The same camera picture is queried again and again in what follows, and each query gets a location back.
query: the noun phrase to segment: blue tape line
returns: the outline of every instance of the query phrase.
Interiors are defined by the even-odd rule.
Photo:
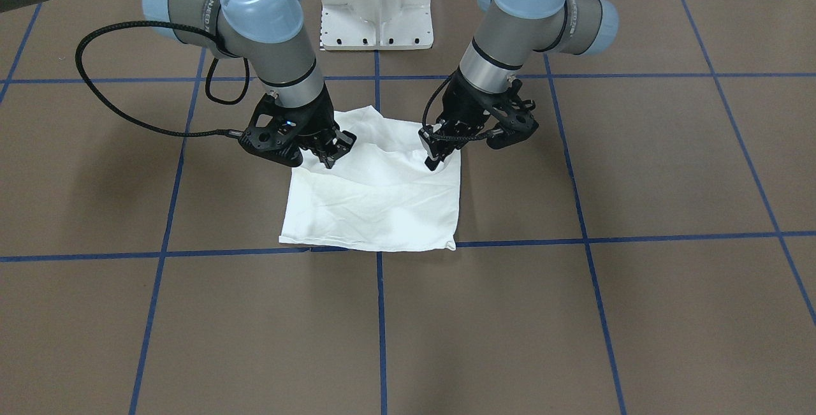
[[[8,86],[11,85],[12,82],[11,78],[14,77],[14,71],[17,70],[17,65],[20,64],[20,57],[23,56],[23,49],[26,48],[26,43],[29,43],[31,31],[34,28],[34,23],[37,21],[37,17],[40,16],[41,8],[43,8],[43,5],[41,3],[37,4],[37,8],[35,8],[33,14],[31,14],[29,26],[25,29],[25,34],[23,34],[23,38],[20,40],[20,46],[17,47],[17,55],[14,55],[14,61],[12,61],[11,68],[9,68],[8,75],[6,75],[6,81],[3,83],[3,89],[0,90],[0,103],[3,103],[3,98],[6,97]]]
[[[196,76],[196,83],[193,85],[193,95],[190,98],[190,107],[187,110],[187,124],[184,124],[184,132],[190,131],[190,124],[193,122],[193,114],[196,109],[196,100],[198,99],[198,87],[201,82],[201,74],[204,72],[204,58],[207,50],[202,47],[201,57],[198,59],[198,72]],[[139,365],[136,368],[136,377],[133,383],[133,395],[131,395],[131,407],[128,412],[130,415],[135,415],[136,406],[139,403],[139,392],[142,386],[142,376],[145,373],[145,362],[147,361],[148,348],[150,346],[150,334],[152,332],[152,323],[156,315],[156,305],[158,303],[158,294],[161,288],[161,276],[164,273],[164,262],[166,260],[167,246],[170,244],[170,235],[173,228],[173,215],[175,214],[175,204],[179,196],[179,186],[181,185],[181,174],[184,171],[184,151],[187,147],[187,138],[181,141],[181,150],[178,152],[178,166],[175,169],[175,181],[173,182],[173,194],[170,199],[170,207],[167,210],[167,225],[164,229],[164,238],[161,241],[161,257],[158,260],[156,267],[156,278],[154,279],[154,290],[150,298],[150,308],[148,309],[148,319],[145,324],[145,336],[142,339],[142,350],[139,355]]]
[[[380,75],[380,80],[445,80],[446,75]]]
[[[601,296],[601,285],[598,284],[598,276],[595,272],[595,261],[592,258],[592,247],[589,243],[587,234],[586,222],[583,219],[583,210],[581,209],[581,198],[578,193],[578,183],[575,182],[575,174],[572,168],[572,160],[569,157],[569,147],[566,142],[566,133],[564,131],[564,122],[560,115],[560,107],[558,105],[558,96],[556,94],[556,85],[553,79],[553,72],[550,70],[550,61],[547,55],[544,55],[544,66],[547,68],[548,81],[550,84],[550,93],[553,96],[553,109],[556,114],[556,121],[558,124],[558,133],[562,139],[564,148],[564,159],[566,161],[566,168],[569,174],[569,180],[572,182],[572,191],[575,199],[575,211],[578,213],[578,223],[581,226],[581,236],[583,237],[583,250],[586,253],[586,264],[589,266],[589,275],[592,278],[592,289],[595,291],[595,304],[598,308],[598,316],[601,319],[601,329],[604,333],[604,342],[606,343],[606,354],[609,356],[609,367],[612,369],[612,380],[615,384],[615,393],[618,395],[618,407],[621,415],[626,415],[626,403],[623,399],[623,389],[620,385],[620,376],[618,376],[618,363],[615,360],[615,350],[612,348],[612,336],[609,334],[609,326],[606,322],[606,310],[604,310],[604,301]]]
[[[710,73],[554,73],[553,78],[693,78]]]
[[[104,259],[150,259],[158,258],[160,255],[160,252],[109,252],[99,254],[54,254],[46,256],[0,256],[0,263],[97,261]]]
[[[816,72],[720,72],[720,77],[816,77]]]
[[[195,77],[94,78],[94,84],[146,84],[152,82],[195,82]],[[12,84],[84,84],[81,78],[15,78]]]
[[[557,240],[507,240],[507,241],[465,241],[456,244],[461,247],[502,247],[502,246],[551,246],[557,244],[583,244],[582,238],[558,238]]]
[[[374,80],[373,75],[327,75],[326,80]]]
[[[812,78],[816,73],[717,73],[720,77],[728,78]],[[326,80],[444,80],[446,75],[327,75]],[[524,73],[518,78],[543,79],[547,75],[542,73]],[[700,78],[711,77],[711,73],[554,73],[553,78]],[[122,78],[94,78],[99,84],[133,84],[151,82],[195,82],[204,80],[204,77],[122,77]],[[242,82],[243,77],[213,77],[213,82]],[[81,78],[12,78],[4,81],[6,84],[82,84]]]
[[[794,232],[782,232],[782,235],[788,236],[816,236],[816,230],[801,230],[801,231],[794,231]]]
[[[745,157],[745,161],[748,163],[748,168],[751,170],[751,176],[754,178],[754,182],[757,184],[757,188],[760,192],[760,197],[762,198],[762,202],[766,207],[768,212],[768,217],[770,218],[771,223],[773,224],[773,230],[779,239],[779,244],[782,246],[782,250],[785,254],[785,258],[787,258],[787,264],[790,266],[790,272],[793,273],[793,278],[796,281],[796,285],[799,287],[799,293],[801,293],[802,299],[805,301],[805,307],[807,307],[808,312],[810,313],[810,319],[813,321],[813,325],[816,326],[816,310],[813,309],[813,303],[810,301],[810,296],[808,296],[807,289],[805,289],[805,284],[802,282],[801,276],[799,276],[799,270],[796,269],[796,264],[793,262],[793,257],[790,255],[791,252],[787,248],[787,243],[785,243],[785,238],[782,233],[782,230],[779,228],[779,223],[776,220],[775,215],[773,215],[773,209],[770,206],[770,202],[764,191],[762,186],[762,182],[760,181],[759,174],[757,173],[757,168],[754,167],[754,163],[751,160],[751,156],[748,153],[748,148],[745,144],[743,139],[742,133],[740,133],[740,128],[737,126],[737,120],[734,118],[734,113],[732,113],[731,105],[728,102],[728,98],[725,97],[725,92],[722,89],[722,84],[720,84],[720,79],[717,75],[717,72],[714,70],[714,64],[711,63],[711,57],[708,55],[708,50],[706,50],[705,44],[703,44],[703,37],[700,35],[699,29],[697,29],[697,24],[694,22],[694,18],[691,16],[691,10],[689,9],[688,3],[685,0],[680,0],[683,9],[685,10],[686,17],[688,17],[688,22],[691,23],[691,29],[694,30],[694,36],[697,38],[697,42],[699,43],[700,49],[703,51],[703,57],[706,59],[706,64],[708,64],[708,69],[711,70],[711,77],[714,78],[714,83],[717,85],[717,92],[720,93],[720,99],[722,99],[722,104],[725,107],[725,112],[728,115],[729,122],[731,122],[731,127],[734,130],[734,135],[737,136],[737,141],[739,142],[739,147],[743,151],[743,156]]]
[[[374,108],[377,112],[381,112],[379,106],[379,50],[374,51]]]
[[[383,255],[377,252],[377,310],[379,311],[379,412],[388,415],[388,380],[385,357],[385,287],[383,281]]]
[[[705,241],[705,240],[740,240],[740,238],[776,238],[775,232],[754,232],[743,234],[708,234],[708,235],[655,235],[589,238],[589,243],[648,243],[655,241]]]
[[[814,237],[816,230],[798,230],[782,232],[785,237]],[[700,235],[645,235],[621,237],[587,238],[589,244],[610,243],[650,243],[659,241],[705,241],[705,240],[744,240],[744,238],[776,238],[775,232],[751,232],[731,234]],[[551,240],[493,240],[462,241],[456,244],[457,249],[467,247],[524,247],[554,246],[566,244],[584,244],[583,238],[551,238]],[[167,251],[166,258],[205,258],[206,256],[253,256],[265,254],[295,254],[300,252],[345,252],[352,249],[336,246],[295,246],[295,247],[257,247],[257,249],[203,249],[193,251]],[[99,259],[145,259],[159,258],[161,252],[110,252],[93,254],[49,254],[42,256],[0,256],[0,263],[39,262],[39,261],[90,261]]]

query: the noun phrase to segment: black cable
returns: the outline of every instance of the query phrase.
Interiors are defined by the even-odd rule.
[[[167,136],[177,136],[177,137],[201,137],[201,136],[227,136],[232,138],[238,138],[241,136],[242,131],[239,130],[230,130],[230,129],[218,129],[218,130],[210,130],[210,131],[193,131],[193,133],[184,133],[183,131],[171,131],[165,130],[164,128],[155,127],[154,125],[147,124],[146,122],[142,122],[139,119],[135,119],[130,115],[126,115],[126,113],[122,112],[119,108],[116,107],[108,98],[105,98],[105,95],[102,95],[102,92],[97,89],[96,85],[91,82],[91,78],[88,77],[87,72],[85,72],[85,66],[82,64],[82,54],[85,52],[85,48],[93,41],[95,38],[100,37],[103,34],[108,34],[110,32],[119,31],[119,29],[131,29],[131,28],[170,28],[170,29],[178,29],[179,31],[186,31],[188,33],[198,34],[203,37],[209,38],[212,40],[218,49],[222,49],[221,40],[215,37],[215,35],[210,34],[204,29],[198,29],[193,26],[189,25],[180,25],[178,23],[169,23],[167,21],[152,21],[152,20],[140,20],[140,21],[126,21],[125,23],[116,23],[114,25],[104,26],[102,28],[93,31],[92,33],[88,34],[81,41],[79,41],[79,45],[76,46],[76,55],[74,55],[74,59],[76,60],[76,70],[79,71],[80,77],[82,77],[82,81],[87,84],[87,86],[91,89],[91,92],[102,101],[102,104],[106,105],[108,109],[116,113],[119,117],[131,122],[132,124],[139,125],[142,128],[147,128],[148,130],[155,131],[156,133],[161,133]]]
[[[215,69],[218,67],[218,58],[213,57],[212,63],[210,63],[210,69],[207,70],[207,79],[204,81],[204,93],[207,95],[207,98],[210,101],[216,102],[218,104],[223,105],[236,105],[244,99],[244,96],[247,95],[247,90],[250,87],[250,63],[247,58],[244,58],[244,87],[241,90],[241,94],[238,95],[238,98],[231,99],[231,101],[227,101],[226,99],[217,98],[216,96],[212,95],[210,92],[210,84],[212,84],[212,76],[215,74]]]
[[[447,84],[451,81],[451,79],[453,77],[454,77],[453,74],[447,76],[445,78],[445,81],[443,81],[442,84],[440,84],[440,86],[437,88],[437,90],[433,92],[433,94],[431,95],[431,98],[428,99],[428,104],[425,105],[425,112],[422,113],[422,126],[423,127],[428,127],[429,126],[428,125],[428,112],[431,110],[431,105],[434,103],[434,100],[437,99],[437,96],[442,91],[442,89],[445,89],[445,86],[447,86]],[[471,141],[481,141],[483,139],[486,139],[488,137],[488,132],[485,131],[484,133],[479,133],[476,136],[448,136],[448,135],[441,135],[441,134],[438,134],[438,133],[434,133],[433,131],[428,130],[428,135],[430,135],[432,138],[438,139],[440,141],[471,142]]]

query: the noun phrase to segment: brown floor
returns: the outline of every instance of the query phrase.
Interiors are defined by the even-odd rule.
[[[613,1],[608,51],[530,58],[540,130],[463,151],[460,249],[420,254],[280,245],[288,169],[111,115],[74,48],[140,0],[2,14],[0,413],[816,413],[816,0]],[[318,52],[337,108],[418,121],[481,20],[432,15],[428,51]],[[261,92],[98,42],[163,127]]]

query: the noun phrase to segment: white metal stand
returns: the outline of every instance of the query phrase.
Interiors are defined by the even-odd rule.
[[[323,0],[321,48],[416,50],[434,45],[431,0]]]

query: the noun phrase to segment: white towel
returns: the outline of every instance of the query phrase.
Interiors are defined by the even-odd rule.
[[[371,106],[335,112],[335,120],[358,139],[332,169],[307,154],[292,170],[279,241],[363,251],[455,250],[460,152],[428,171],[420,124],[385,119]]]

